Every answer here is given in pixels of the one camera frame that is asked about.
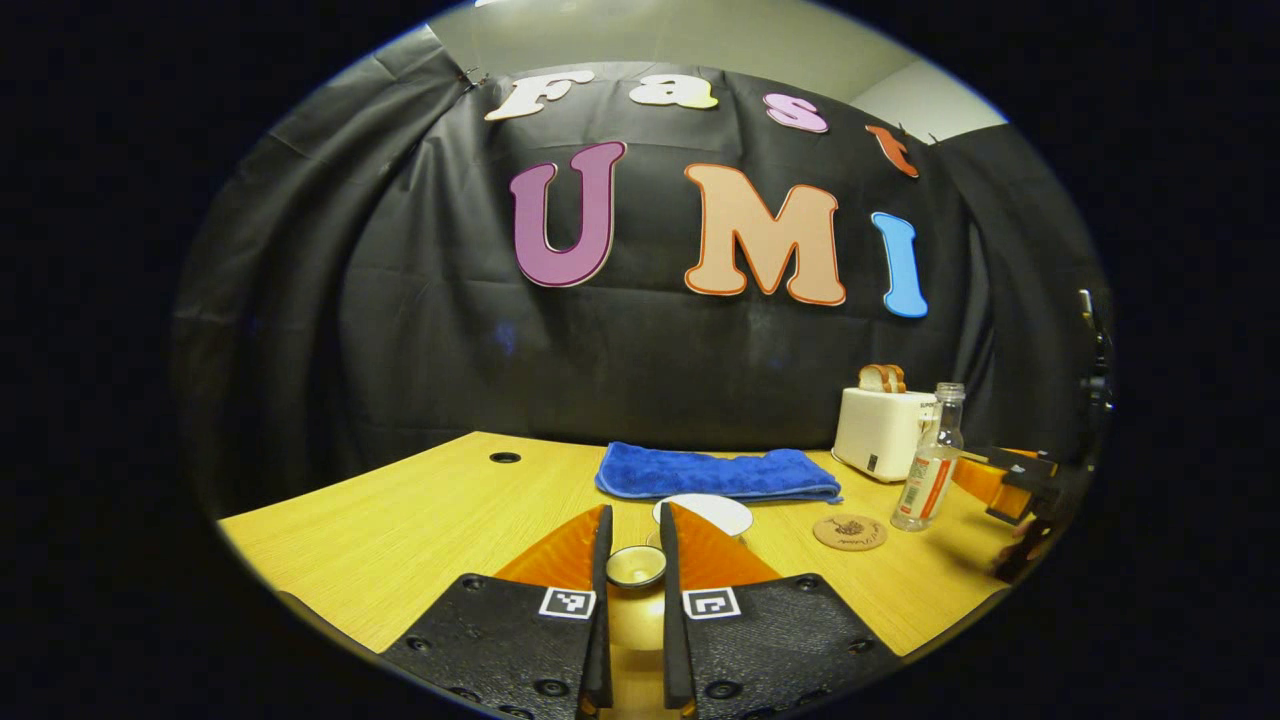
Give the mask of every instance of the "pink letter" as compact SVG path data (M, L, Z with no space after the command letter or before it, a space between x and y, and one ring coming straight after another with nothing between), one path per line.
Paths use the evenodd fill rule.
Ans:
M570 167L582 176L582 232L568 250L547 240L547 188L554 164L534 165L511 181L516 196L516 263L545 287L570 287L591 279L613 247L613 165L626 154L622 142L602 142L579 151Z
M809 132L827 132L827 120L818 115L818 109L808 100L771 92L764 96L764 104L769 106L768 115L778 124Z

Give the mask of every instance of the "light wood tabletop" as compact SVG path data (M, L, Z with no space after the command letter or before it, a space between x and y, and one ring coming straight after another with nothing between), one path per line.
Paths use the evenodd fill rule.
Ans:
M590 507L613 506L614 550L644 544L657 529L654 501L596 489L604 451L477 432L223 519L220 527L269 587L292 593L356 642L383 652L458 575L495 573ZM521 460L495 462L495 452ZM751 502L754 524L744 541L783 577L823 575L893 652L916 650L1009 587L989 568L1011 544L1011 527L987 515L978 498L952 488L932 528L905 533L888 523L900 484L872 480L829 451L808 455L836 477L844 502ZM861 552L822 544L813 527L836 514L873 518L888 539ZM609 592L611 606L626 607L626 597L617 603L616 588ZM628 637L611 633L614 642ZM612 659L614 707L602 712L604 720L678 717L662 707L660 651L614 644Z

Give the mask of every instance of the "cork coaster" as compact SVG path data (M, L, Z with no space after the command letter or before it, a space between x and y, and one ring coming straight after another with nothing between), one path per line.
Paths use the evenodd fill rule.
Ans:
M870 550L888 538L884 525L863 515L832 515L813 527L823 544L836 550Z

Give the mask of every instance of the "letter m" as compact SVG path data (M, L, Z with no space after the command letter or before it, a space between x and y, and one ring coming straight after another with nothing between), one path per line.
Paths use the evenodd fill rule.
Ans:
M703 246L685 284L703 295L737 295L746 275L733 264L735 245L751 266L756 284L772 295L782 282L791 255L796 272L787 292L800 302L840 305L845 286L836 269L833 217L836 199L823 190L797 184L787 192L774 218L741 170L695 163L685 168L703 193Z

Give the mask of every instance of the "letter u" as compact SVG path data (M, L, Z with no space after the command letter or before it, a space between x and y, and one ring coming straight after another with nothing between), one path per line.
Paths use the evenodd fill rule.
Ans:
M534 165L511 181L516 263L526 278L545 287L571 287L600 272L613 247L613 167L626 151L626 143L602 142L570 160L582 176L582 231L568 250L556 250L547 240L547 196L556 165Z

